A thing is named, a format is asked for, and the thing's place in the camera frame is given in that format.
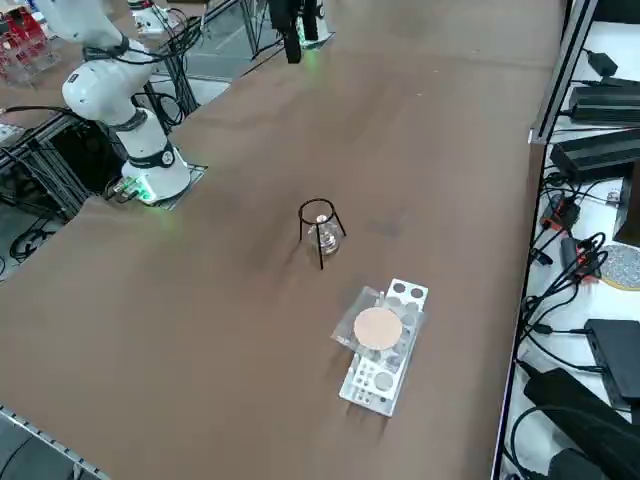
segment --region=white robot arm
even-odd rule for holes
[[[144,45],[127,39],[109,21],[100,0],[36,0],[36,4],[54,33],[85,47],[86,62],[69,75],[63,97],[81,117],[114,130],[128,154],[122,176],[138,180],[143,187],[139,199],[153,204],[184,191],[190,182],[189,168],[155,114],[131,102],[153,69]]]

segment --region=black wire frame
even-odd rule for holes
[[[309,206],[309,205],[311,205],[313,203],[324,203],[325,205],[327,205],[331,209],[331,214],[329,216],[327,216],[327,218],[325,220],[321,221],[321,222],[307,220],[306,218],[304,218],[304,209],[307,206]],[[324,259],[323,259],[323,255],[322,255],[322,246],[320,245],[320,226],[324,225],[326,223],[329,223],[331,220],[333,220],[335,218],[336,221],[338,222],[338,225],[340,226],[340,230],[342,230],[342,235],[345,236],[345,237],[347,236],[347,231],[344,229],[344,226],[342,225],[342,222],[340,221],[340,217],[338,216],[338,212],[336,212],[336,207],[333,204],[333,202],[331,202],[330,200],[327,200],[326,198],[312,198],[311,200],[307,200],[302,205],[300,205],[300,208],[298,209],[298,218],[300,219],[300,238],[298,240],[298,245],[302,242],[302,234],[303,234],[304,226],[308,225],[310,227],[315,227],[316,245],[318,247],[318,258],[320,259],[320,270],[324,270]]]

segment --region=round wooden disc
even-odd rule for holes
[[[402,322],[391,310],[367,308],[356,317],[353,333],[362,346],[372,350],[386,350],[400,340]]]

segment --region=wire stand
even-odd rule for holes
[[[304,209],[305,207],[313,204],[313,203],[322,203],[327,205],[330,209],[331,209],[331,213],[330,215],[327,216],[321,216],[318,217],[315,221],[310,221],[307,220],[306,218],[304,218]],[[324,260],[323,257],[325,256],[322,253],[322,242],[320,240],[320,227],[323,225],[327,225],[329,224],[334,218],[336,219],[336,222],[338,222],[338,225],[340,226],[340,230],[342,230],[342,235],[344,237],[347,236],[347,232],[344,229],[344,227],[342,226],[342,222],[340,221],[340,217],[338,216],[338,213],[336,212],[336,207],[333,205],[333,203],[331,203],[329,200],[325,199],[325,198],[312,198],[311,200],[307,200],[306,202],[304,202],[300,208],[298,209],[298,218],[300,219],[300,239],[298,240],[298,244],[300,244],[302,242],[302,234],[303,234],[303,230],[304,230],[304,225],[308,225],[310,227],[314,227],[314,230],[316,232],[316,246],[318,248],[318,258],[320,259],[320,270],[324,270]]]

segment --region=brown tabletop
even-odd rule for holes
[[[113,479],[489,476],[559,2],[330,7],[334,42],[175,132],[210,167],[177,210],[90,201],[0,287],[2,403]],[[349,233],[323,272],[318,195]],[[329,335],[392,277],[430,323],[387,420],[338,398]]]

